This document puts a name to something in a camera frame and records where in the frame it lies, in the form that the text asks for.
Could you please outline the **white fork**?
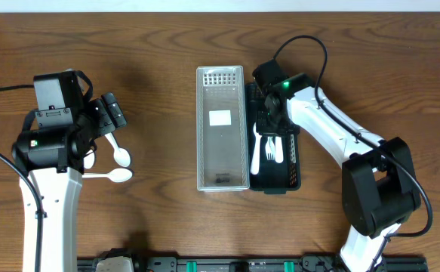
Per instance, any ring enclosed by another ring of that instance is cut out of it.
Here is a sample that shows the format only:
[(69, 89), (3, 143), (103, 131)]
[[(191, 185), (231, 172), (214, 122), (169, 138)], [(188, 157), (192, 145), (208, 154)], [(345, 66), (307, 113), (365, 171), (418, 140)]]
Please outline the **white fork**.
[(271, 136), (266, 140), (265, 152), (268, 161), (273, 161), (275, 159), (275, 144), (273, 143), (273, 137)]
[(283, 154), (283, 143), (281, 137), (275, 138), (275, 161), (277, 163), (283, 163), (284, 154)]

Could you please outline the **white spoon bowl down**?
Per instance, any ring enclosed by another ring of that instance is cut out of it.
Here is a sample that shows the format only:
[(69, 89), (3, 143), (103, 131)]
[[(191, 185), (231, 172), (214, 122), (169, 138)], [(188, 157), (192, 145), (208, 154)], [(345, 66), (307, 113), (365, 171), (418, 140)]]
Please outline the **white spoon bowl down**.
[(128, 167), (131, 164), (129, 152), (118, 145), (113, 133), (108, 133), (105, 135), (105, 137), (113, 148), (113, 157), (115, 162), (121, 167)]

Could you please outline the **white spoon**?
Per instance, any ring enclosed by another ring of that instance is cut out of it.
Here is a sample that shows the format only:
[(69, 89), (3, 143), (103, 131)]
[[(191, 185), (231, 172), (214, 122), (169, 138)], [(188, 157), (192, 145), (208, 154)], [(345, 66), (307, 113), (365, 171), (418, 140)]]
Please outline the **white spoon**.
[(93, 150), (89, 150), (88, 153), (86, 154), (86, 156), (84, 157), (83, 161), (84, 161), (84, 168), (85, 169), (90, 169), (94, 166), (95, 163), (95, 152)]
[(262, 136), (257, 132), (257, 123), (254, 123), (253, 126), (254, 133), (254, 151), (251, 160), (251, 174), (257, 175), (260, 170), (260, 142)]

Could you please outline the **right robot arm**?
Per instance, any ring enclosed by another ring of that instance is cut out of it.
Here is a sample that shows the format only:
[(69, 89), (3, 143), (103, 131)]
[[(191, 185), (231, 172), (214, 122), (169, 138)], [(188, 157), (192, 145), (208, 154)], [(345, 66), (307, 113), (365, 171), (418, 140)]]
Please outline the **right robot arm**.
[(261, 134), (302, 128), (334, 158), (342, 172), (342, 204), (350, 224), (340, 259), (350, 271), (373, 271), (398, 229), (421, 205), (411, 151), (401, 138), (389, 141), (362, 128), (301, 73), (288, 76), (271, 59), (252, 73), (265, 97)]

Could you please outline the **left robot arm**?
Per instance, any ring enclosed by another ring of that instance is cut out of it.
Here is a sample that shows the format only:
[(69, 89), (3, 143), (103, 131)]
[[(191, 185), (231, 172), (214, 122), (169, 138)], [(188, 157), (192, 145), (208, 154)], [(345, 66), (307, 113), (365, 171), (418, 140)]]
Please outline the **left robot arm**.
[(22, 173), (25, 216), (23, 270), (76, 271), (76, 220), (85, 160), (94, 159), (95, 140), (127, 121), (114, 94), (93, 97), (80, 70), (35, 76), (37, 108), (31, 110), (12, 146)]

